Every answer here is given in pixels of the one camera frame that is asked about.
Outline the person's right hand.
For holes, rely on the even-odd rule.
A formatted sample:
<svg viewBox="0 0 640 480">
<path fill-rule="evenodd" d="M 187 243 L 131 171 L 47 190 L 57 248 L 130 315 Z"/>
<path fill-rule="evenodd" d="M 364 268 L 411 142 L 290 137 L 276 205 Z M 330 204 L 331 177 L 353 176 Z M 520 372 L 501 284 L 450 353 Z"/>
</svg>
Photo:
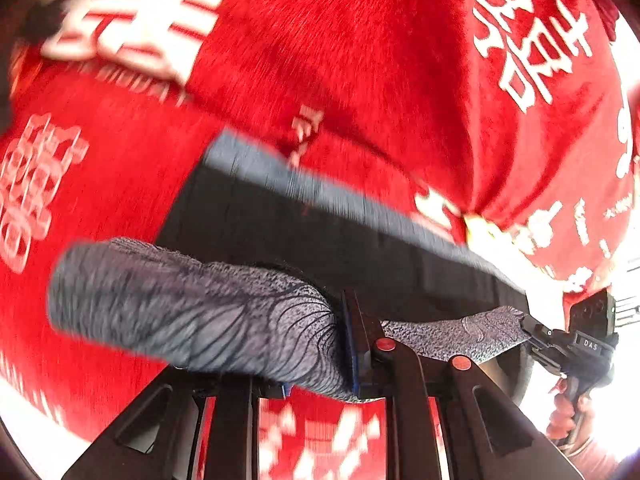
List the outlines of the person's right hand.
<svg viewBox="0 0 640 480">
<path fill-rule="evenodd" d="M 563 440 L 574 434 L 572 448 L 586 443 L 592 433 L 594 419 L 590 396 L 581 396 L 577 404 L 567 399 L 567 380 L 561 378 L 552 389 L 554 410 L 549 417 L 546 435 L 550 440 Z"/>
</svg>

